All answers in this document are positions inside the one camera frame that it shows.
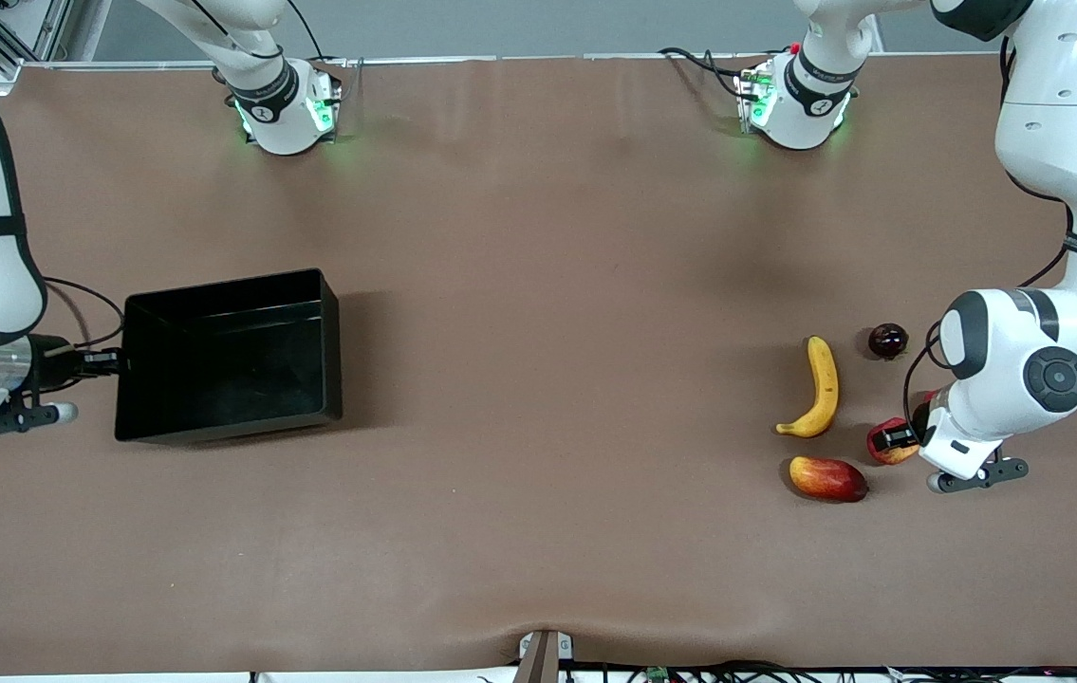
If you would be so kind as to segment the black plastic box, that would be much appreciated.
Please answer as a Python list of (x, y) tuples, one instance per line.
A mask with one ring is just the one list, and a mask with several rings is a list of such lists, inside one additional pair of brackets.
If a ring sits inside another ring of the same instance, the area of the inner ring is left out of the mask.
[(319, 269), (144, 291), (124, 313), (120, 442), (198, 444), (342, 418), (340, 303)]

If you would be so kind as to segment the metal table edge rail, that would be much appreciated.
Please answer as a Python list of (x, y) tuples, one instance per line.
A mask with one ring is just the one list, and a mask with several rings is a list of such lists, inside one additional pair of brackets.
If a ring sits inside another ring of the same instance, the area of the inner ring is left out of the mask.
[[(994, 56), (996, 50), (976, 51), (927, 51), (927, 52), (897, 52), (877, 51), (869, 56), (869, 60), (876, 58), (894, 57), (959, 57), (959, 56)], [(658, 60), (663, 56), (657, 52), (643, 53), (583, 53), (583, 55), (557, 55), (556, 60)], [(321, 60), (320, 65), (331, 66), (361, 66), (361, 65), (445, 65), (464, 62), (499, 62), (499, 61), (549, 61), (549, 56), (492, 56), (492, 55), (463, 55), (444, 57), (411, 57), (411, 58), (328, 58)], [(213, 64), (205, 60), (191, 61), (90, 61), (90, 62), (22, 62), (17, 66), (18, 72), (31, 68), (57, 70), (57, 72), (191, 72), (191, 70), (208, 70)]]

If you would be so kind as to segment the metal table edge bracket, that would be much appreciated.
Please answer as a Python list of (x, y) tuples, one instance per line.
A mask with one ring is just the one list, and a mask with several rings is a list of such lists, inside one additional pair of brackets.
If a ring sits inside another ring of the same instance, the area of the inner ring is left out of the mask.
[(550, 630), (524, 635), (512, 683), (567, 683), (564, 665), (574, 660), (572, 636)]

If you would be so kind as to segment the aluminium frame post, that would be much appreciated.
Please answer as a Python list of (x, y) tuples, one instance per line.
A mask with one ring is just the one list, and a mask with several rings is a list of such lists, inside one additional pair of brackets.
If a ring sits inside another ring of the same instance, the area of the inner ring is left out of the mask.
[(0, 83), (25, 64), (53, 60), (65, 44), (76, 0), (0, 0)]

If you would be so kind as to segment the red yellow striped apple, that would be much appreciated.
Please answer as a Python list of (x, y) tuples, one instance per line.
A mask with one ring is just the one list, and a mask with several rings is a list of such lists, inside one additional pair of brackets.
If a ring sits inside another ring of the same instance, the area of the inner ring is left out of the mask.
[(917, 447), (906, 447), (906, 449), (883, 449), (883, 431), (884, 429), (894, 427), (911, 426), (903, 419), (903, 416), (894, 416), (894, 418), (885, 420), (884, 423), (873, 426), (869, 429), (866, 437), (866, 448), (869, 457), (871, 457), (877, 463), (883, 464), (884, 466), (895, 466), (895, 464), (903, 463), (907, 461), (908, 458), (914, 457), (914, 455), (919, 454), (919, 445)]

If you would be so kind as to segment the dark purple mangosteen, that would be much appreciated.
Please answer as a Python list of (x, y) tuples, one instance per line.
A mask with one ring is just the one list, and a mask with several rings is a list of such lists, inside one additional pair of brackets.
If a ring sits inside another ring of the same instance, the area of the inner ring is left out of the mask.
[(907, 353), (910, 336), (901, 324), (881, 323), (869, 329), (866, 344), (869, 353), (890, 361)]

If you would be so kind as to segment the brown table cover mat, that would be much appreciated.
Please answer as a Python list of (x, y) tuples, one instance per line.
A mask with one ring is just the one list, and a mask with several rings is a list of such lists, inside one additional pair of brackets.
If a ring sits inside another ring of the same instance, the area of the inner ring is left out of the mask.
[[(864, 448), (908, 363), (868, 327), (920, 344), (1066, 229), (999, 168), (998, 75), (876, 58), (794, 153), (660, 59), (369, 65), (337, 141), (277, 158), (205, 70), (28, 69), (39, 267), (114, 299), (319, 268), (344, 419), (121, 444), (104, 378), (0, 437), (0, 674), (471, 669), (543, 627), (620, 664), (1077, 665), (1077, 414), (985, 491)], [(780, 435), (811, 336), (836, 419)], [(795, 455), (869, 493), (800, 493)]]

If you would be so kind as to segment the red yellow mango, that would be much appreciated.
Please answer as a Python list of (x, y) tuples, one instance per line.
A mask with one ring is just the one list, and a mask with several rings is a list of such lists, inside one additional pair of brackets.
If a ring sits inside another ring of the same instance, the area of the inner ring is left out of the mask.
[(791, 484), (802, 494), (837, 503), (856, 503), (869, 493), (858, 468), (837, 459), (795, 455), (787, 466)]

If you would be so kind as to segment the yellow banana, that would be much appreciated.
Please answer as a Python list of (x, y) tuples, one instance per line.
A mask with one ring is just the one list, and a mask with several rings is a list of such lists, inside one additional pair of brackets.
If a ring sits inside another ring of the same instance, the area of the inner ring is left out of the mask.
[(833, 427), (839, 408), (839, 375), (828, 342), (811, 336), (806, 342), (808, 370), (814, 380), (814, 402), (789, 423), (778, 423), (780, 435), (814, 438)]

